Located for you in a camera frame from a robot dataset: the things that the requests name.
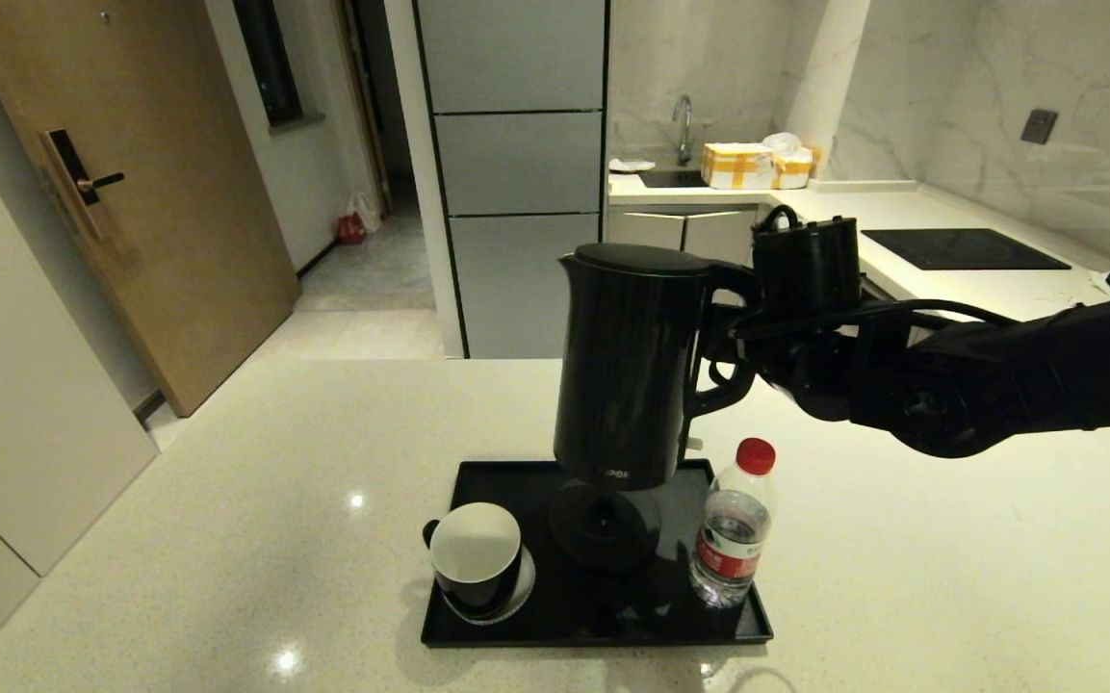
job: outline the bottle label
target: bottle label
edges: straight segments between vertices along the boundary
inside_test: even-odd
[[[740,579],[756,574],[756,565],[760,562],[763,541],[756,544],[739,544],[722,535],[707,525],[700,528],[696,538],[696,555],[704,565],[722,578]]]

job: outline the white countertop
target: white countertop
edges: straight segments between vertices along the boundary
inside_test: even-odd
[[[693,435],[778,451],[769,645],[427,650],[420,528],[460,461],[549,459],[558,373],[248,364],[3,627],[0,692],[1110,690],[1110,430],[937,460],[760,382]]]
[[[1100,303],[1108,295],[1092,288],[1088,271],[1108,271],[1110,259],[1052,233],[1009,219],[928,184],[912,181],[827,183],[806,190],[650,189],[639,177],[610,175],[612,209],[656,203],[787,203],[807,220],[841,214],[870,228],[993,228],[999,233],[1072,264],[1068,271],[920,271],[879,242],[859,234],[859,265],[897,299],[946,299],[1028,321],[1078,302]]]

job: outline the faucet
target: faucet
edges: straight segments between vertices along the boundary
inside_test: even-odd
[[[692,98],[684,93],[674,102],[672,121],[678,122],[678,111],[683,111],[683,135],[678,138],[678,165],[686,167],[692,161],[692,149],[687,147],[687,135],[692,132]]]

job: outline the robotic arm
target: robotic arm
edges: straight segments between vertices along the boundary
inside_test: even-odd
[[[939,458],[1110,426],[1110,302],[1025,323],[951,301],[866,302],[855,220],[803,225],[778,207],[753,241],[758,310],[714,307],[714,381],[726,380],[717,364],[734,364],[810,415],[888,430]]]

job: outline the red bag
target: red bag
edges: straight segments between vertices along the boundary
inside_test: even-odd
[[[366,229],[362,225],[362,217],[357,212],[336,220],[336,242],[342,245],[357,245],[365,240]]]

